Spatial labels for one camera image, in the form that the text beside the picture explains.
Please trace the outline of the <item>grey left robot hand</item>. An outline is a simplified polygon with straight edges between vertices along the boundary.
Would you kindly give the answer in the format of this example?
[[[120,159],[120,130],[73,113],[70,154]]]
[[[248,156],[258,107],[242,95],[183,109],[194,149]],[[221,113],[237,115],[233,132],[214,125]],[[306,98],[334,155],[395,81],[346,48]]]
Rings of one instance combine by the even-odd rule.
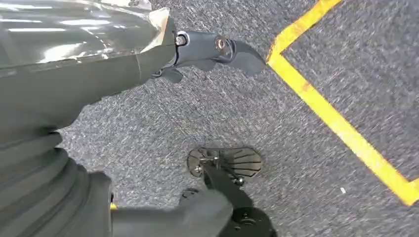
[[[245,42],[182,32],[169,9],[100,0],[0,3],[0,234],[3,237],[217,237],[233,206],[205,191],[172,210],[111,210],[111,179],[59,147],[87,105],[180,67],[257,74]]]

